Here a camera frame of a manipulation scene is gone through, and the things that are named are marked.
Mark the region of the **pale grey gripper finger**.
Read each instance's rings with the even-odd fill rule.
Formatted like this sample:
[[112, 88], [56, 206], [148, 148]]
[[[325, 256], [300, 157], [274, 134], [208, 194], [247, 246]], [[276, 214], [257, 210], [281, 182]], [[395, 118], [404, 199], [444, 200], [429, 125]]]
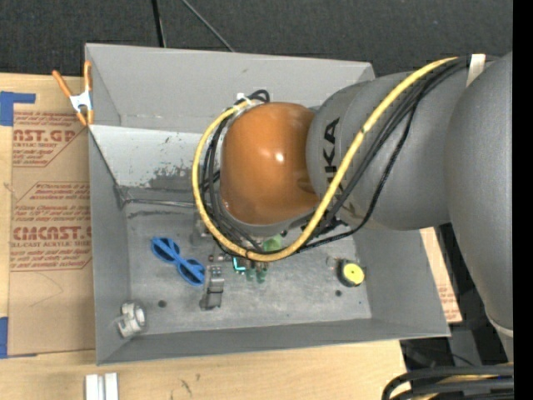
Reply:
[[219, 308], [222, 305], [222, 295], [224, 293], [225, 278], [220, 265], [209, 265], [207, 267], [204, 282], [203, 294], [199, 302], [202, 311]]
[[193, 247], [205, 245], [209, 239], [209, 232], [201, 219], [195, 218], [190, 234], [190, 243]]

